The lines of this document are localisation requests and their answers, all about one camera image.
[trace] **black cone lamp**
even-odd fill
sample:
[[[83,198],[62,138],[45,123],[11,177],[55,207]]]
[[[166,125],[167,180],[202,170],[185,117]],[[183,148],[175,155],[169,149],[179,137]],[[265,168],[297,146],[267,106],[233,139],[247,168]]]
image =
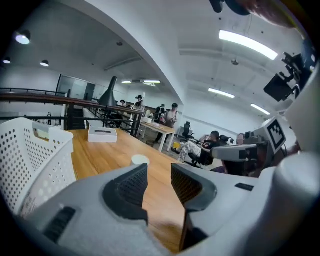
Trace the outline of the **black cone lamp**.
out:
[[[106,90],[106,92],[101,96],[101,98],[98,101],[100,105],[108,106],[108,107],[116,106],[114,88],[115,88],[117,79],[118,78],[116,76],[112,77],[108,90]]]

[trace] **table leg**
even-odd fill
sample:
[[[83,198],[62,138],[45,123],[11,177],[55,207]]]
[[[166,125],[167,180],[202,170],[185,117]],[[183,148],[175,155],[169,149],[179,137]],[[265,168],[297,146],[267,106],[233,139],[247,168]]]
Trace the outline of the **table leg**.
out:
[[[161,144],[160,144],[160,147],[159,147],[159,152],[161,152],[161,151],[162,151],[162,148],[164,147],[165,140],[166,140],[166,136],[167,136],[166,133],[163,133],[163,134],[162,134],[162,140],[161,140]]]
[[[166,151],[170,150],[172,142],[174,141],[174,137],[175,137],[175,132],[171,134],[170,142]]]
[[[142,139],[144,139],[144,138],[145,138],[146,129],[147,129],[147,127],[143,126]]]

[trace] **yellow object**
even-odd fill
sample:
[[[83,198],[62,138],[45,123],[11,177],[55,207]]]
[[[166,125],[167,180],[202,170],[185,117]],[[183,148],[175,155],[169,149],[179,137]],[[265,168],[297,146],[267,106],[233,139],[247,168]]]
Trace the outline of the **yellow object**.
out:
[[[180,148],[180,146],[181,146],[181,144],[179,142],[174,142],[173,143],[173,148],[174,149],[178,149],[178,148]]]

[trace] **camouflage pants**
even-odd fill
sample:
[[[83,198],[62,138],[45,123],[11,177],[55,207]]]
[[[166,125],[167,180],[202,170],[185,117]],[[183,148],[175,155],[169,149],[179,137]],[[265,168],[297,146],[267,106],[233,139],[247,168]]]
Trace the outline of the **camouflage pants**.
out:
[[[196,144],[192,143],[191,141],[188,141],[187,143],[185,143],[182,146],[182,148],[180,150],[180,155],[179,155],[178,161],[183,163],[185,161],[186,156],[189,153],[192,153],[192,154],[196,155],[197,157],[200,157],[201,148],[198,147]]]

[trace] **wooden table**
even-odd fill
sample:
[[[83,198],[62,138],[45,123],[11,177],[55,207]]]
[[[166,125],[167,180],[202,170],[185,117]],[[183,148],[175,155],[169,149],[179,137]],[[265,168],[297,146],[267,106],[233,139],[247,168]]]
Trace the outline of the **wooden table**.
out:
[[[149,229],[166,248],[177,253],[185,214],[171,185],[171,163],[177,161],[120,129],[116,129],[116,143],[88,142],[88,130],[69,132],[74,135],[72,162],[77,180],[127,167],[137,154],[149,158],[142,208],[148,212]]]
[[[153,124],[146,123],[146,122],[141,122],[140,126],[145,127],[145,129],[143,131],[143,134],[142,134],[142,139],[145,138],[145,133],[146,133],[146,129],[147,128],[149,128],[149,129],[151,129],[153,131],[156,131],[158,133],[163,134],[162,139],[161,139],[161,144],[160,144],[160,147],[159,147],[159,151],[161,152],[162,148],[164,147],[167,135],[172,134],[171,138],[170,138],[170,143],[168,144],[168,147],[166,149],[166,151],[169,151],[170,148],[171,148],[171,144],[174,141],[175,132],[176,132],[175,129],[174,128],[170,128],[170,127],[165,126],[165,125],[162,125],[162,124],[159,124],[159,123],[153,123]]]

